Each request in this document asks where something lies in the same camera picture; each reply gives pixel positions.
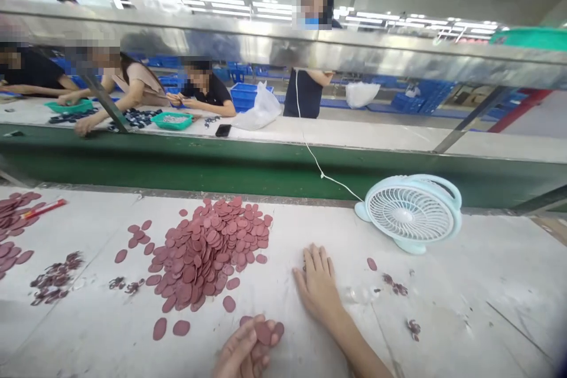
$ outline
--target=worker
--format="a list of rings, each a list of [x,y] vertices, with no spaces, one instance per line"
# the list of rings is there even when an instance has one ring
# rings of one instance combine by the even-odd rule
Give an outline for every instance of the worker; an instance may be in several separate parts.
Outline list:
[[[328,331],[347,358],[356,378],[393,378],[392,374],[360,334],[344,309],[335,285],[335,269],[325,247],[303,250],[305,274],[293,269],[299,297],[307,311]],[[223,346],[213,378],[258,378],[270,362],[270,350],[279,343],[272,333],[270,345],[257,344],[254,326],[264,322],[258,315],[243,324]],[[273,321],[266,325],[272,331]]]
[[[306,30],[340,28],[333,19],[334,0],[300,0],[301,14],[298,27]],[[285,94],[283,116],[301,118],[319,117],[323,88],[331,84],[333,72],[292,69]]]
[[[224,117],[236,116],[232,97],[224,83],[213,73],[210,60],[183,58],[188,80],[180,94],[167,94],[173,106],[181,104]]]
[[[15,43],[0,43],[0,76],[0,92],[60,96],[78,89],[55,62]]]
[[[158,78],[142,63],[114,48],[95,48],[91,52],[95,68],[104,68],[101,85],[106,93],[114,91],[116,84],[124,91],[124,97],[116,101],[120,111],[139,105],[168,106],[165,90]],[[81,98],[92,95],[90,89],[60,96],[59,105],[73,105]],[[75,124],[75,133],[83,137],[108,118],[105,110],[81,118]]]

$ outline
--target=fan grille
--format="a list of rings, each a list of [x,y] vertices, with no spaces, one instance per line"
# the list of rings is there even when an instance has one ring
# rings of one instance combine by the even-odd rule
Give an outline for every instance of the fan grille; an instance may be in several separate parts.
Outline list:
[[[389,236],[415,242],[443,239],[454,225],[447,206],[417,188],[379,189],[371,196],[368,211],[372,222]]]

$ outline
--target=black phone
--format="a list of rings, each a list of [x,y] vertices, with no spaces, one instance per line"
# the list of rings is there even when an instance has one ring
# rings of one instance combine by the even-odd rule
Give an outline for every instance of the black phone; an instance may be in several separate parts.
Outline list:
[[[230,124],[221,124],[214,135],[217,137],[227,137],[230,133],[231,127],[232,125]]]

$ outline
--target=white cable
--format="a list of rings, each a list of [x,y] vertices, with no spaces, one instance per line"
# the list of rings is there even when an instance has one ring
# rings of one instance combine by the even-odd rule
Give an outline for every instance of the white cable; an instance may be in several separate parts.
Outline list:
[[[295,96],[297,99],[297,114],[299,115],[299,118],[301,118],[301,111],[299,109],[299,90],[298,90],[298,85],[297,85],[297,80],[299,78],[299,70],[295,70]],[[323,170],[321,169],[321,166],[319,165],[319,161],[317,161],[317,158],[315,157],[315,155],[313,154],[313,152],[311,152],[311,148],[309,147],[309,145],[307,144],[307,140],[305,139],[305,134],[303,133],[303,126],[301,125],[301,121],[299,122],[299,125],[301,127],[301,135],[303,136],[303,142],[305,143],[305,146],[307,146],[307,150],[309,150],[309,153],[311,154],[311,156],[313,157],[313,159],[315,160],[315,163],[317,164],[317,168],[319,169],[319,171],[321,171],[321,178],[326,178],[329,179],[332,182],[335,182],[336,184],[341,185],[342,187],[344,187],[347,191],[349,191],[355,198],[359,199],[360,202],[364,202],[364,200],[362,200],[356,193],[352,192],[348,186],[340,183],[339,181],[336,181],[333,178],[330,178],[329,176],[325,175],[325,173],[323,173]]]

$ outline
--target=desk fan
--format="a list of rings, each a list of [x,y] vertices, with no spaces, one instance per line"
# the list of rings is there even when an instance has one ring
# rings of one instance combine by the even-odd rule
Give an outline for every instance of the desk fan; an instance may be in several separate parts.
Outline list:
[[[374,185],[354,207],[405,252],[424,254],[428,243],[461,229],[462,198],[453,183],[434,175],[393,176]]]

